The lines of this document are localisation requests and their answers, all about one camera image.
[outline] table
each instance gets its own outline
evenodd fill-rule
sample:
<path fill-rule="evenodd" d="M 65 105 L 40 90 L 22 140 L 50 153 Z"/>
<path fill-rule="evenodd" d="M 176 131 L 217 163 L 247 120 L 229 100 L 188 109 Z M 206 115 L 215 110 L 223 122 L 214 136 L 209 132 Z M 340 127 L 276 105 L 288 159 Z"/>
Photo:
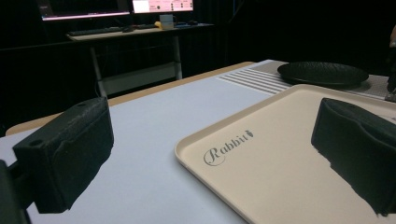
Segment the table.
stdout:
<path fill-rule="evenodd" d="M 71 40 L 74 41 L 84 41 L 84 40 L 97 40 L 97 39 L 109 39 L 115 37 L 126 37 L 126 36 L 141 36 L 141 35 L 158 35 L 158 34 L 166 34 L 169 31 L 179 31 L 179 30 L 194 30 L 200 29 L 202 27 L 210 27 L 213 24 L 207 23 L 199 23 L 196 26 L 188 26 L 183 28 L 174 28 L 170 30 L 162 30 L 160 28 L 150 28 L 144 30 L 134 30 L 129 33 L 123 32 L 114 32 L 114 33 L 107 33 L 107 34 L 98 34 L 98 35 L 80 35 L 80 36 L 68 36 Z M 150 76 L 152 81 L 160 81 L 167 79 L 169 77 L 175 77 L 176 79 L 182 79 L 182 70 L 181 70 L 181 59 L 180 59 L 180 49 L 178 44 L 178 35 L 172 36 L 172 43 L 173 46 L 173 62 L 169 64 L 162 64 L 155 67 L 152 67 L 150 70 L 144 71 L 134 71 L 129 75 L 115 75 L 111 78 L 103 78 L 101 74 L 100 65 L 97 60 L 97 53 L 95 50 L 95 46 L 90 46 L 90 54 L 92 57 L 92 64 L 94 68 L 94 72 L 96 75 L 97 85 L 99 92 L 102 96 L 107 96 L 108 94 L 116 93 L 118 91 L 126 91 L 131 89 L 132 87 L 136 87 L 134 83 L 136 81 L 141 80 L 144 77 Z"/>
<path fill-rule="evenodd" d="M 257 66 L 275 74 L 281 64 L 240 63 L 109 99 L 115 136 L 110 158 L 70 211 L 42 215 L 31 205 L 32 222 L 244 223 L 177 162 L 174 147 L 183 137 L 273 95 L 222 77 Z M 0 138 L 1 158 L 14 162 L 11 148 L 51 118 L 22 124 Z"/>

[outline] beige tray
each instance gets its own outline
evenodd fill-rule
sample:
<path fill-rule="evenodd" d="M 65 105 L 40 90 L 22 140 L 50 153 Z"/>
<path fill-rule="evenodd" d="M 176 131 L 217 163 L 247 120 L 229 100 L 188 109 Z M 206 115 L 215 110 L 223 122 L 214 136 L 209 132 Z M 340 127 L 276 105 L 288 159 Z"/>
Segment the beige tray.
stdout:
<path fill-rule="evenodd" d="M 296 85 L 182 139 L 177 159 L 251 223 L 396 223 L 396 214 L 377 216 L 312 147 L 323 97 L 396 117 L 394 103 Z"/>

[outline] monitor screen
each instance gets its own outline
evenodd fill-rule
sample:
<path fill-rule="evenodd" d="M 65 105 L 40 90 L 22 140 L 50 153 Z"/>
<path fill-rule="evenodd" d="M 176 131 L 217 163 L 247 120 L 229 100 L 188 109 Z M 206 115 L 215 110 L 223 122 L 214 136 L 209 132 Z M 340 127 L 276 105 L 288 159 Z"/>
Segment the monitor screen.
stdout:
<path fill-rule="evenodd" d="M 130 15 L 127 0 L 36 0 L 43 21 Z"/>
<path fill-rule="evenodd" d="M 132 0 L 134 14 L 180 11 L 193 11 L 192 0 Z"/>

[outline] black foam block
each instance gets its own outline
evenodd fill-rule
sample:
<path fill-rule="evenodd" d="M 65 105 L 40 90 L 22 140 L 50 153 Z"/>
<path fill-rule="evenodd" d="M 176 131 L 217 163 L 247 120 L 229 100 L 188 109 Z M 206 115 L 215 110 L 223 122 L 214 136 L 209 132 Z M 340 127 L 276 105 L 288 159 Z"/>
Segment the black foam block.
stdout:
<path fill-rule="evenodd" d="M 377 214 L 396 212 L 396 125 L 330 98 L 320 103 L 312 145 Z"/>
<path fill-rule="evenodd" d="M 0 222 L 7 224 L 29 223 L 21 208 L 15 185 L 5 161 L 0 160 Z"/>
<path fill-rule="evenodd" d="M 98 97 L 70 107 L 15 145 L 38 212 L 70 209 L 109 158 L 113 144 L 107 100 Z"/>

